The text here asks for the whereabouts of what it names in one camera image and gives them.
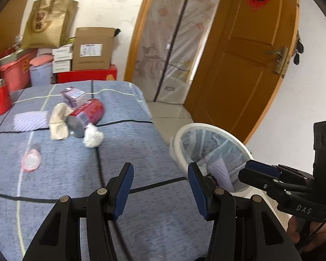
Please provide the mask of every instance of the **blue gripper pad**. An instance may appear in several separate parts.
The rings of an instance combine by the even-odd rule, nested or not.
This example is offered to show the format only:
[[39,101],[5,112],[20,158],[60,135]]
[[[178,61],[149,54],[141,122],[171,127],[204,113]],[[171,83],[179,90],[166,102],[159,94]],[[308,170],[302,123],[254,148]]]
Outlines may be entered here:
[[204,219],[208,219],[209,212],[207,210],[207,197],[204,193],[201,182],[199,181],[197,174],[195,173],[195,170],[193,169],[192,163],[190,163],[188,165],[187,174],[188,174],[188,181],[191,186],[199,213],[204,217]]
[[115,197],[115,210],[113,213],[114,221],[116,221],[118,217],[123,214],[124,207],[128,199],[129,191],[132,187],[134,179],[134,167],[131,163],[128,164],[128,170],[126,171],[122,179],[122,184],[120,185],[117,191],[117,195]]
[[245,168],[254,170],[254,171],[260,172],[264,175],[268,175],[268,176],[275,177],[278,179],[280,178],[280,175],[281,175],[281,173],[275,167],[261,163],[261,162],[257,162],[255,160],[249,160],[246,163]]

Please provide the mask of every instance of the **floor tile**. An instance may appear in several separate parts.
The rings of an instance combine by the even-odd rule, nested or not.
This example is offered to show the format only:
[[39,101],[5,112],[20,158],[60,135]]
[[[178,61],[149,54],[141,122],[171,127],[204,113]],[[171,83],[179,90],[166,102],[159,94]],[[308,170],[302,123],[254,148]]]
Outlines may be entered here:
[[183,105],[178,105],[176,106],[177,110],[180,112],[181,117],[186,117],[186,118],[191,118],[191,114],[186,110],[185,107],[183,107]]
[[193,120],[188,118],[153,118],[153,122],[165,142],[169,144],[171,138],[175,136],[177,131],[186,124],[193,123]]
[[147,103],[152,117],[181,117],[176,105],[150,102]]

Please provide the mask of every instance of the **gold paper bag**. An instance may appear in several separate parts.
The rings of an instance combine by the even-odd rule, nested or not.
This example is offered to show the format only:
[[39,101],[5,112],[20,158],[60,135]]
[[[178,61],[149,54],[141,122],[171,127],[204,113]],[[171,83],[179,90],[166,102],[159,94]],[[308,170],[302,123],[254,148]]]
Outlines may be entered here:
[[66,44],[77,4],[74,0],[36,0],[25,26],[22,48],[59,48]]

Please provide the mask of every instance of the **human hand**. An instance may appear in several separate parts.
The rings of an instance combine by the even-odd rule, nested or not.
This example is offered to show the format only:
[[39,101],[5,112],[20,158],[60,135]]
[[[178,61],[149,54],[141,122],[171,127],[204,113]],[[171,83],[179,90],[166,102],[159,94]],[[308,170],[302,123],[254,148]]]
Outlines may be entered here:
[[[310,232],[314,232],[322,223],[317,222],[311,222],[310,223]],[[300,240],[300,235],[297,231],[297,218],[292,216],[291,219],[288,221],[288,227],[287,227],[287,234],[291,238],[292,242],[294,244],[298,243]],[[322,228],[316,233],[313,240],[306,246],[302,248],[303,252],[312,251],[314,248],[319,247],[326,241],[326,223],[323,225]]]

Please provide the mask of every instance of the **pink container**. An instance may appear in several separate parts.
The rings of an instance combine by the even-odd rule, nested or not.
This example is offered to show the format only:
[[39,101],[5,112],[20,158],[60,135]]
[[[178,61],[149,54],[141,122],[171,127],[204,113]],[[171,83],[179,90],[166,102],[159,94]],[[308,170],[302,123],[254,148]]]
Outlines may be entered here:
[[5,79],[9,92],[23,89],[30,82],[29,62],[36,53],[37,50],[31,51],[17,61],[0,66],[0,77]]

